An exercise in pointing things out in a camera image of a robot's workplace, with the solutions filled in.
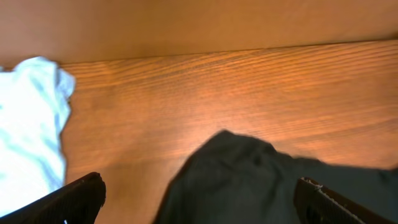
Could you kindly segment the black shirt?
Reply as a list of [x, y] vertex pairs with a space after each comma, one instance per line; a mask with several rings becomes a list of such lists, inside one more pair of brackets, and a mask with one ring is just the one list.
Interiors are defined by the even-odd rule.
[[221, 131], [169, 183], [156, 223], [298, 223], [297, 181], [309, 177], [397, 221], [397, 170], [291, 157], [257, 138]]

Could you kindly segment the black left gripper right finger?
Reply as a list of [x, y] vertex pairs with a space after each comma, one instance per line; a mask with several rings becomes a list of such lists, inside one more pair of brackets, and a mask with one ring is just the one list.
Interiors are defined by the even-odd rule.
[[308, 177], [296, 183], [294, 206], [301, 224], [394, 224]]

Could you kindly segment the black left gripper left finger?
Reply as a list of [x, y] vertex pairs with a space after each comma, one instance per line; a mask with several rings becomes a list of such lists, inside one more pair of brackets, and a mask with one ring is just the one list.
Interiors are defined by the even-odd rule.
[[105, 200], [105, 182], [100, 173], [91, 172], [1, 217], [1, 224], [94, 224]]

